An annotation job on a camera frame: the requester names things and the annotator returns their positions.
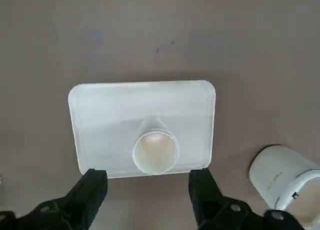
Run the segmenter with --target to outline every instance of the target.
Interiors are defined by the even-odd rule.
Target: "white cylindrical object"
[[[249,177],[269,207],[284,210],[303,185],[319,177],[319,167],[291,149],[275,145],[254,159]]]
[[[179,157],[178,142],[158,117],[150,117],[141,124],[132,157],[142,172],[164,174],[175,165]]]

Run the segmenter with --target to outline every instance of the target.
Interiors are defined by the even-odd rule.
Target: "white plastic container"
[[[117,178],[207,167],[212,155],[215,102],[215,89],[207,81],[75,86],[68,103],[81,173],[89,168],[103,169],[108,178]],[[174,154],[167,156],[169,163],[164,162],[163,168],[146,170],[134,161],[135,150],[137,142],[154,131],[174,141],[174,148],[170,148]]]
[[[307,227],[318,221],[320,212],[310,204],[310,199],[320,199],[320,184],[315,184],[320,181],[320,167],[316,163],[287,147],[270,146],[254,159],[249,177],[269,207],[290,211]],[[296,205],[295,201],[305,204]],[[309,218],[301,214],[302,206],[303,211],[309,206]]]

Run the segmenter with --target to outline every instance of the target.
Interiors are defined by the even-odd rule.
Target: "concrete floor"
[[[210,170],[263,212],[252,157],[280,143],[320,163],[320,0],[0,0],[0,208],[77,180],[67,96],[79,83],[206,79]],[[195,229],[187,174],[114,179],[92,229]]]

